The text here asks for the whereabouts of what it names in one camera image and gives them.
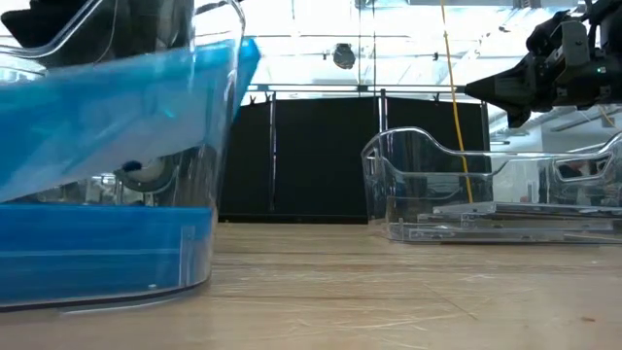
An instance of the clear plastic tray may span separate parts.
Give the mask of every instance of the clear plastic tray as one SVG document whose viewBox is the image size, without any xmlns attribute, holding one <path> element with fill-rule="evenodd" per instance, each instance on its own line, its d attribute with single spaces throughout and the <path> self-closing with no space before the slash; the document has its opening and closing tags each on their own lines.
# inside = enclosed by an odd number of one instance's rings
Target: clear plastic tray
<svg viewBox="0 0 622 350">
<path fill-rule="evenodd" d="M 30 7 L 2 16 L 0 310 L 205 282 L 227 135 L 259 62 L 238 5 Z"/>
<path fill-rule="evenodd" d="M 622 243 L 621 150 L 617 134 L 591 154 L 456 152 L 390 129 L 362 152 L 369 224 L 404 242 Z"/>
</svg>

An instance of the metal pole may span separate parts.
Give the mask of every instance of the metal pole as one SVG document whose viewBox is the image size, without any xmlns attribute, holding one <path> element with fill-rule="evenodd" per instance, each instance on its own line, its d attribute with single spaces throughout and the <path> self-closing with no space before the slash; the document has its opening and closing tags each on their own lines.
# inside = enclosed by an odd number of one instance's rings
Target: metal pole
<svg viewBox="0 0 622 350">
<path fill-rule="evenodd" d="M 486 102 L 480 103 L 481 116 L 482 116 L 482 136 L 484 138 L 484 148 L 482 151 L 490 151 L 490 121 L 488 116 L 488 104 Z"/>
<path fill-rule="evenodd" d="M 534 183 L 527 184 L 527 200 L 529 203 L 534 202 Z"/>
<path fill-rule="evenodd" d="M 270 212 L 274 211 L 274 200 L 276 197 L 276 92 L 272 93 L 270 103 L 270 174 L 268 183 L 268 207 Z"/>
<path fill-rule="evenodd" d="M 385 89 L 380 90 L 380 132 L 389 129 L 389 122 L 387 120 L 387 91 Z"/>
</svg>

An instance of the black curtain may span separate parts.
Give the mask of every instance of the black curtain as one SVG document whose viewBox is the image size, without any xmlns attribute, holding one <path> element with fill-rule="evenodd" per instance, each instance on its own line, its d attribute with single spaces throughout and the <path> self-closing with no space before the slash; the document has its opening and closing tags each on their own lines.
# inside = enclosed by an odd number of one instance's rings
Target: black curtain
<svg viewBox="0 0 622 350">
<path fill-rule="evenodd" d="M 389 128 L 420 127 L 446 148 L 460 150 L 451 102 L 388 97 L 387 116 Z M 490 144 L 484 133 L 481 105 L 459 103 L 458 116 L 465 149 L 488 151 Z"/>
<path fill-rule="evenodd" d="M 277 101 L 274 215 L 366 221 L 361 151 L 377 111 L 372 97 Z"/>
<path fill-rule="evenodd" d="M 220 217 L 252 220 L 269 214 L 270 104 L 243 106 L 231 127 Z"/>
</svg>

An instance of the black object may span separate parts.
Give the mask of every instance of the black object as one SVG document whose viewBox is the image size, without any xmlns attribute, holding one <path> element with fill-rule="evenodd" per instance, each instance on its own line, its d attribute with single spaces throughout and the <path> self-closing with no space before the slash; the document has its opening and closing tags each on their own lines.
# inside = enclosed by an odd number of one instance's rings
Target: black object
<svg viewBox="0 0 622 350">
<path fill-rule="evenodd" d="M 221 219 L 252 221 L 269 214 L 271 154 L 270 104 L 242 106 L 229 134 Z"/>
<path fill-rule="evenodd" d="M 352 69 L 357 58 L 350 44 L 337 44 L 337 48 L 332 55 L 332 61 L 341 69 Z"/>
<path fill-rule="evenodd" d="M 41 48 L 80 27 L 54 52 L 40 52 L 47 68 L 98 63 L 136 54 L 180 48 L 190 41 L 191 0 L 32 0 L 26 10 L 2 14 L 3 24 L 26 49 Z"/>
<path fill-rule="evenodd" d="M 583 176 L 583 173 L 581 172 L 581 170 L 572 168 L 571 166 L 566 165 L 566 164 L 560 165 L 559 170 L 560 170 L 560 175 L 562 176 L 562 179 L 572 179 L 572 178 Z"/>
<path fill-rule="evenodd" d="M 442 146 L 450 150 L 460 150 L 451 102 L 388 97 L 387 106 L 389 128 L 419 127 Z M 458 116 L 467 151 L 488 151 L 489 145 L 484 140 L 481 108 L 479 103 L 458 103 Z"/>
<path fill-rule="evenodd" d="M 555 106 L 622 103 L 622 0 L 600 0 L 582 17 L 559 12 L 538 25 L 526 45 L 529 53 L 514 68 L 465 88 L 467 95 L 504 109 L 509 127 Z"/>
<path fill-rule="evenodd" d="M 137 171 L 143 168 L 143 164 L 140 161 L 132 160 L 125 163 L 122 167 L 122 171 Z"/>
<path fill-rule="evenodd" d="M 366 223 L 361 150 L 378 132 L 377 99 L 277 100 L 275 217 Z"/>
</svg>

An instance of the wooden table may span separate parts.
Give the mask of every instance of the wooden table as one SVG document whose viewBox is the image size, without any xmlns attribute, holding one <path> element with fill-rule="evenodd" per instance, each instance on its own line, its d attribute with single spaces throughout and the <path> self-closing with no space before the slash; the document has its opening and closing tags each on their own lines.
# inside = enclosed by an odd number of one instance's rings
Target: wooden table
<svg viewBox="0 0 622 350">
<path fill-rule="evenodd" d="M 0 315 L 0 348 L 622 348 L 622 247 L 414 246 L 343 226 L 218 233 L 198 296 Z"/>
</svg>

